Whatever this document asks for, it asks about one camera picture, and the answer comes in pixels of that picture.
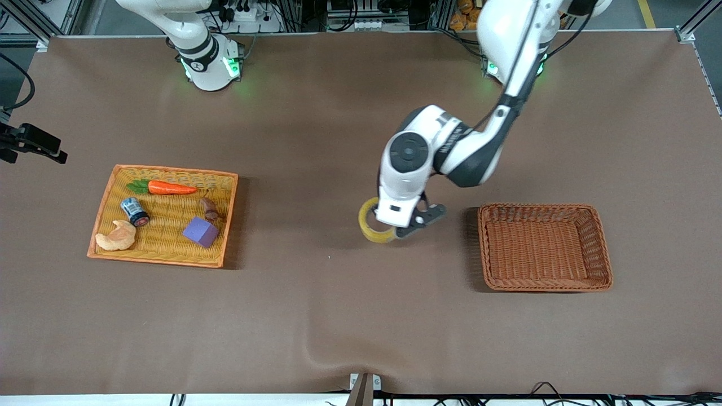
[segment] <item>gray floor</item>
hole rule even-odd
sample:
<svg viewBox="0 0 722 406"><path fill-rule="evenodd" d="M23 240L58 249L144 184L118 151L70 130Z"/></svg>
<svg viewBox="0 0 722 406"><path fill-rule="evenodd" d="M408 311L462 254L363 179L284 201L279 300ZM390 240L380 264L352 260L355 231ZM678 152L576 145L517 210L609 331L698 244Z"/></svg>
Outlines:
<svg viewBox="0 0 722 406"><path fill-rule="evenodd" d="M682 24L699 7L702 0L648 0L656 26L674 27ZM95 0L95 18L85 23L85 32L93 35L157 35L160 30L137 14L121 8L114 0ZM589 29L639 29L645 22L638 0L614 0L599 17L591 20ZM717 95L722 95L722 12L717 11L695 33L697 49ZM0 48L22 66L29 66L34 48ZM17 99L22 75L0 61L0 103Z"/></svg>

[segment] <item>brown table surface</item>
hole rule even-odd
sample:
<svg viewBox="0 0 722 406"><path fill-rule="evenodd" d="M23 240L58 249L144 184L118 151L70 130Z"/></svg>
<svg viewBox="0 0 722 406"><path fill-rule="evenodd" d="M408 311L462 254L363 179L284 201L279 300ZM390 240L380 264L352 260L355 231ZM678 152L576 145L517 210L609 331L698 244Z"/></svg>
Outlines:
<svg viewBox="0 0 722 406"><path fill-rule="evenodd" d="M449 216L389 245L356 216L402 118L436 103L474 123L500 89L442 35L259 38L211 93L158 38L54 39L30 73L12 122L69 159L2 166L2 393L321 392L354 371L392 392L720 389L722 122L672 32L582 34L491 180L432 179ZM117 163L243 176L229 269L86 258ZM496 201L596 206L612 290L485 288L468 208Z"/></svg>

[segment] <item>purple block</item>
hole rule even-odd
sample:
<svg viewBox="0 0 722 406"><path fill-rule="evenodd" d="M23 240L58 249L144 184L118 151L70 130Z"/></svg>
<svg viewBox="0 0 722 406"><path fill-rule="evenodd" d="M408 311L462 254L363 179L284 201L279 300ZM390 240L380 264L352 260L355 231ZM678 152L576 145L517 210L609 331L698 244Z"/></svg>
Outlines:
<svg viewBox="0 0 722 406"><path fill-rule="evenodd" d="M200 217L193 217L188 227L183 230L183 235L194 243L209 248L218 236L218 229Z"/></svg>

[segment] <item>blue can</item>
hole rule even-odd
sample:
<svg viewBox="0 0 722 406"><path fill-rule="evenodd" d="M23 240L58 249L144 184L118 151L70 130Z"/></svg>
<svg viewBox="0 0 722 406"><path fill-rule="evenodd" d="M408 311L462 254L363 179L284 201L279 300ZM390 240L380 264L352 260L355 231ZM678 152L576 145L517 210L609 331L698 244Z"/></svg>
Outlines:
<svg viewBox="0 0 722 406"><path fill-rule="evenodd" d="M128 199L123 200L121 202L121 209L123 209L126 213L131 224L136 227L145 225L150 221L148 213L143 210L140 202L138 202L138 199L135 197L129 197Z"/></svg>

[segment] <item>yellow tape roll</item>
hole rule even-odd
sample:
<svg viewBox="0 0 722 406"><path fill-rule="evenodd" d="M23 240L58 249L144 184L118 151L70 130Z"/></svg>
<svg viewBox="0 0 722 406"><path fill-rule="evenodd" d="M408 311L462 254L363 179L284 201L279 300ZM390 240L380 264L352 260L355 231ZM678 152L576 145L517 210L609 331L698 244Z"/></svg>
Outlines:
<svg viewBox="0 0 722 406"><path fill-rule="evenodd" d="M366 239L368 239L372 243L390 243L393 240L396 240L396 235L394 234L394 227L389 228L386 231L376 231L368 225L368 221L366 220L369 211L371 211L371 209L373 209L373 207L377 204L378 197L372 197L361 206L361 210L359 210L359 226L361 227L361 232L363 233L364 237L366 237Z"/></svg>

